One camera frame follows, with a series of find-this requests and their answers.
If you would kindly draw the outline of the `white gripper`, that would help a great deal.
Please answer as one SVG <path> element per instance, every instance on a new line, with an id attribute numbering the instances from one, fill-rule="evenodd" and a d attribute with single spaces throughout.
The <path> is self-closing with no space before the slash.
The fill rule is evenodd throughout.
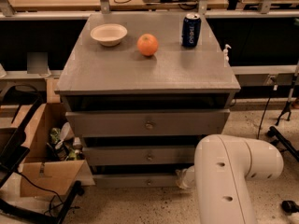
<path id="1" fill-rule="evenodd" d="M 184 169 L 177 169 L 176 184 L 181 189 L 193 189 L 195 187 L 194 166 Z"/>

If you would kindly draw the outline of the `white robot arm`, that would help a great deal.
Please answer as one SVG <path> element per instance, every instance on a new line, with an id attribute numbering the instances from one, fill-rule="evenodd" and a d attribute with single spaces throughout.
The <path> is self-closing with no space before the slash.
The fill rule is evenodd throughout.
<path id="1" fill-rule="evenodd" d="M 177 185 L 196 189 L 200 224 L 258 224 L 246 182 L 276 179 L 283 166 L 266 141 L 212 134 L 197 145 L 194 165 L 177 171 Z"/>

